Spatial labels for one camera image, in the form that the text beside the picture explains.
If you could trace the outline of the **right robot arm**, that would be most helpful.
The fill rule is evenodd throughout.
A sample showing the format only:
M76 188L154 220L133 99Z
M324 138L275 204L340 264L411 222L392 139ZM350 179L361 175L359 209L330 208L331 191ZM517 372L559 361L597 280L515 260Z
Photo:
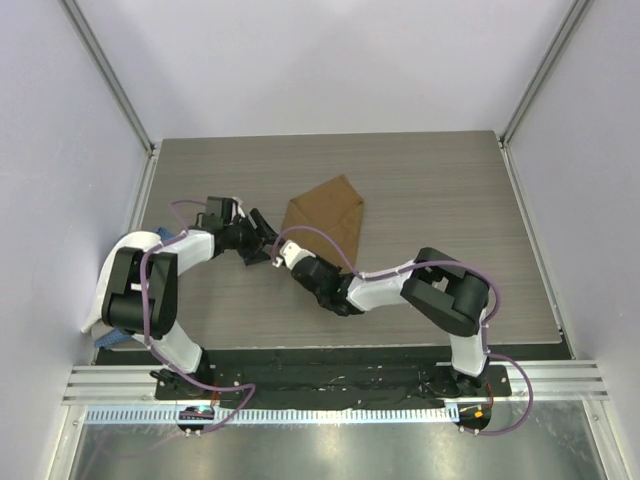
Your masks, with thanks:
M322 308L339 316L409 305L444 331L450 341L451 373L426 382L434 394L472 396L485 388L489 361L481 326L489 285L459 262L423 248L415 259L394 269L346 273L293 241L280 248L279 257Z

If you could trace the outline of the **aluminium front rail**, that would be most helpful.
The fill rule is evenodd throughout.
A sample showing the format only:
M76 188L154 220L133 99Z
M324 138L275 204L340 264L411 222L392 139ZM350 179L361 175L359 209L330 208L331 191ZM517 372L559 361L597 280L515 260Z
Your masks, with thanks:
M491 382L498 401L524 401L527 384L538 401L609 398L602 375L592 360L523 361L518 367L499 361L506 371ZM62 403L69 405L151 404L172 401L194 402L194 397L161 386L151 376L155 365L75 366L67 381ZM509 385L511 395L498 394L500 385Z

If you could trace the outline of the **aluminium frame post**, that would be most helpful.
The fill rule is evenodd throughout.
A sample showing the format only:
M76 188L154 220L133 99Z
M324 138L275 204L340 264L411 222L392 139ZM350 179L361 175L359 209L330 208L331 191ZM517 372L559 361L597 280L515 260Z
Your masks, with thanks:
M502 148L506 148L514 139L526 115L533 106L545 83L553 74L561 56L588 14L592 4L592 0L574 0L571 2L570 8L556 30L540 64L511 115L504 132L499 137L499 145Z
M76 31L81 43L89 54L99 75L105 82L107 89L111 93L116 105L123 114L143 151L150 156L154 151L154 142L143 126L140 117L80 5L75 0L60 0L59 4L67 15L72 27Z

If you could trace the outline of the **brown cloth napkin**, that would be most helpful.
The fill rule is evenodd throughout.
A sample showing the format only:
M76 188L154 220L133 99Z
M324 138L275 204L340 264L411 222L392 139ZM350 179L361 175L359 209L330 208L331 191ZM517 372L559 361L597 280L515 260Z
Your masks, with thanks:
M345 175L339 175L290 199L281 229L314 227L327 234L355 266L363 216L363 198Z

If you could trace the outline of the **left aluminium frame post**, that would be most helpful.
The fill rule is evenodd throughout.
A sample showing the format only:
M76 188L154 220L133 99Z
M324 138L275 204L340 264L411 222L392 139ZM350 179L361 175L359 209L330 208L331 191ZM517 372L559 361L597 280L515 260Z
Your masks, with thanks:
M105 82L107 89L111 93L116 105L123 114L143 151L150 156L154 151L154 142L143 126L140 117L80 5L75 0L60 0L59 4L67 15L72 27L76 31L81 43L89 54L99 75Z

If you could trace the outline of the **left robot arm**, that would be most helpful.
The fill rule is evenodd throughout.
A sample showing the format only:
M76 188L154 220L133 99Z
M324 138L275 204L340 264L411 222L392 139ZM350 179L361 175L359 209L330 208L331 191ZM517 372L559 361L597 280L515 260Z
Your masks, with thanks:
M179 376L187 396L200 399L211 391L213 375L206 351L178 322L179 276L229 250L247 266L267 261L276 232L235 197L210 196L196 204L203 210L175 236L134 231L116 243L102 266L86 327L101 322L131 335Z

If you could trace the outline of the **blue checkered cloth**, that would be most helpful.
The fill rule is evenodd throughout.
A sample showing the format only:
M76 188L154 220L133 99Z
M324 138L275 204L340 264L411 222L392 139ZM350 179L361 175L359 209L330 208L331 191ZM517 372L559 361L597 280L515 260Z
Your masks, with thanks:
M157 234L163 241L170 240L174 237L174 234L164 227L154 228L152 229L152 232ZM132 339L130 334L122 330L109 327L101 320L92 326L90 333L95 348L112 349L115 345L128 342Z

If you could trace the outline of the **white cloth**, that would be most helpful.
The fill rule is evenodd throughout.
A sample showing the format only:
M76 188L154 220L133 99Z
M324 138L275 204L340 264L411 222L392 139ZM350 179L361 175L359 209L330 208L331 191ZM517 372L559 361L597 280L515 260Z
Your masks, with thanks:
M115 256L120 248L133 247L134 249L142 249L147 251L149 248L158 244L161 237L157 233L148 231L135 231L124 235L111 249L105 262L102 265L100 275L96 284L93 303L87 319L85 320L81 332L87 334L93 325L102 317L102 305L106 295L106 289L115 261Z

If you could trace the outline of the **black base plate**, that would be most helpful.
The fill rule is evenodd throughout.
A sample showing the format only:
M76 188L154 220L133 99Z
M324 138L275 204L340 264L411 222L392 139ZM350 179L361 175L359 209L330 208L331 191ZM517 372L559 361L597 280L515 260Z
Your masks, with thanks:
M234 386L251 383L256 391L250 409L406 410L512 393L505 367L497 364L486 369L478 389L457 386L444 346L210 350L207 355L218 393L160 369L150 374L156 399L217 399L234 408L244 397Z

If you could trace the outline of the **right aluminium frame post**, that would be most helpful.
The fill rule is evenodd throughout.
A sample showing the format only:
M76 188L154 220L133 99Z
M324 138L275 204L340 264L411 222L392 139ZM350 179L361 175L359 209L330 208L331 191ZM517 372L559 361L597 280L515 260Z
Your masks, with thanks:
M556 30L540 64L511 115L504 132L499 137L499 145L502 148L506 148L514 139L526 115L533 106L545 83L553 74L561 56L588 14L592 4L592 0L574 0L571 2L570 8Z

